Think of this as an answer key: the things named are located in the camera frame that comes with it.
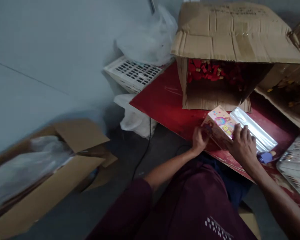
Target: gray wall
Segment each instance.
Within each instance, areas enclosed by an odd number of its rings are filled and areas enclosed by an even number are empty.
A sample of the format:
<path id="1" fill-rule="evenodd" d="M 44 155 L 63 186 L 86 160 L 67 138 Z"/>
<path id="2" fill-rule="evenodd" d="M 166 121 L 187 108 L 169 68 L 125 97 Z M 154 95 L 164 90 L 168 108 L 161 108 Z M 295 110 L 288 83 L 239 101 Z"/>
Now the gray wall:
<path id="1" fill-rule="evenodd" d="M 0 151 L 68 114 L 117 126 L 125 91 L 102 69 L 122 55 L 115 38 L 149 15 L 146 0 L 0 0 Z"/>
<path id="2" fill-rule="evenodd" d="M 266 5 L 278 14 L 290 27 L 300 22 L 300 0 L 245 0 Z M 177 18 L 183 0 L 154 0 L 155 4 L 165 6 Z M 201 0 L 201 2 L 222 3 L 234 0 Z"/>

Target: maroon sleeve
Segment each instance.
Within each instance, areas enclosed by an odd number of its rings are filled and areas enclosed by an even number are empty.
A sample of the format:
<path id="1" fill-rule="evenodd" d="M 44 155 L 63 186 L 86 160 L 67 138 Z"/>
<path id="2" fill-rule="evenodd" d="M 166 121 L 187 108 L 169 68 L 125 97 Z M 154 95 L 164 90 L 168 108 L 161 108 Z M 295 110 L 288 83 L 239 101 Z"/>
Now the maroon sleeve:
<path id="1" fill-rule="evenodd" d="M 131 239 L 148 216 L 152 189 L 143 179 L 134 180 L 107 211 L 86 239 Z"/>

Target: white plastic crate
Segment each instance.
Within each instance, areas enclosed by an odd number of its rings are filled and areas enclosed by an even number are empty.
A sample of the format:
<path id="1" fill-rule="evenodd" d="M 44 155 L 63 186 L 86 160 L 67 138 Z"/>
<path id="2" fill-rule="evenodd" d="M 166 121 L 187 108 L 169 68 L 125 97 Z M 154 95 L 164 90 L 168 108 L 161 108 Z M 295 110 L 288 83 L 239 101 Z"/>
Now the white plastic crate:
<path id="1" fill-rule="evenodd" d="M 277 162 L 277 169 L 300 193 L 300 136 Z"/>
<path id="2" fill-rule="evenodd" d="M 149 64 L 139 65 L 122 56 L 104 70 L 129 93 L 141 92 L 163 69 Z"/>

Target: left hand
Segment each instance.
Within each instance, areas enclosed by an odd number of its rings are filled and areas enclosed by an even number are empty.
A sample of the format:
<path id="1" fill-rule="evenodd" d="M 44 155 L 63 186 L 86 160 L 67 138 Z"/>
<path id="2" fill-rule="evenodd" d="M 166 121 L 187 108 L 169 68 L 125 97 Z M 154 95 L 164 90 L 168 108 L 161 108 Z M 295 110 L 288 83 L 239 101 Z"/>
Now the left hand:
<path id="1" fill-rule="evenodd" d="M 207 146 L 210 136 L 202 136 L 202 127 L 195 127 L 192 136 L 192 148 L 191 151 L 198 156 Z"/>

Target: red tabletop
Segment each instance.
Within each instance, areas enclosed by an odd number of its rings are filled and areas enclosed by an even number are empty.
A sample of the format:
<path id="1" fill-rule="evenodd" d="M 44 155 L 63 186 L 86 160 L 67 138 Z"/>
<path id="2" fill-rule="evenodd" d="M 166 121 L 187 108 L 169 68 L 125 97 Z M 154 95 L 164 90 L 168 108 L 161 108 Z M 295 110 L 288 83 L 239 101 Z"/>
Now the red tabletop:
<path id="1" fill-rule="evenodd" d="M 274 151 L 277 153 L 275 159 L 279 159 L 300 134 L 300 130 L 263 96 L 254 92 L 250 95 L 250 101 L 252 113 L 249 116 L 278 142 Z M 130 104 L 187 140 L 192 139 L 194 127 L 201 125 L 209 112 L 182 109 L 182 90 L 176 62 L 139 93 Z M 221 150 L 213 141 L 209 142 L 206 151 L 251 180 L 229 152 Z M 264 164 L 263 167 L 300 207 L 299 193 L 276 169 L 276 162 Z"/>

